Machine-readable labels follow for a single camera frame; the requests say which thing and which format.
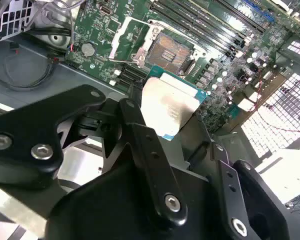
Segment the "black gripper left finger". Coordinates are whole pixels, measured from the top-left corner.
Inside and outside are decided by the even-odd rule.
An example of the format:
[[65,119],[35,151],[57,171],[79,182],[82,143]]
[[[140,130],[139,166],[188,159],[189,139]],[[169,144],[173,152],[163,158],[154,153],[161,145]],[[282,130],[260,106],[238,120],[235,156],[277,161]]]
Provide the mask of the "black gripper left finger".
[[46,188],[57,176],[64,150],[89,136],[103,140],[103,174],[134,165],[153,222],[166,229],[186,223],[188,206],[139,105],[130,98],[106,98],[90,85],[0,115],[0,184]]

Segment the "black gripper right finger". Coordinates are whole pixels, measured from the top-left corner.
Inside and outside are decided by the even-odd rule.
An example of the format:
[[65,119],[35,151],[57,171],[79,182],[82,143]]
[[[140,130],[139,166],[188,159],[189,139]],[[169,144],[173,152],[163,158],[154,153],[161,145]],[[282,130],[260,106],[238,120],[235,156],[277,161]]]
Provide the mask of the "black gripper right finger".
[[216,192],[222,226],[233,240],[288,240],[286,210],[255,169],[245,160],[231,163],[222,145],[194,117],[197,150],[205,150],[194,170],[208,178]]

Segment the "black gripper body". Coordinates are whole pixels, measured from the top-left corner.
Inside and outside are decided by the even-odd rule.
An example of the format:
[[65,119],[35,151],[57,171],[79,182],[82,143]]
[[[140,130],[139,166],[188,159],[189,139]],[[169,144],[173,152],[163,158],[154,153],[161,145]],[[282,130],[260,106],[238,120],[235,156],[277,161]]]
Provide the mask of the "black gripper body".
[[47,240],[227,240],[216,197],[203,178],[173,169],[188,206],[183,226],[168,229],[149,217],[132,163],[63,197],[45,227]]

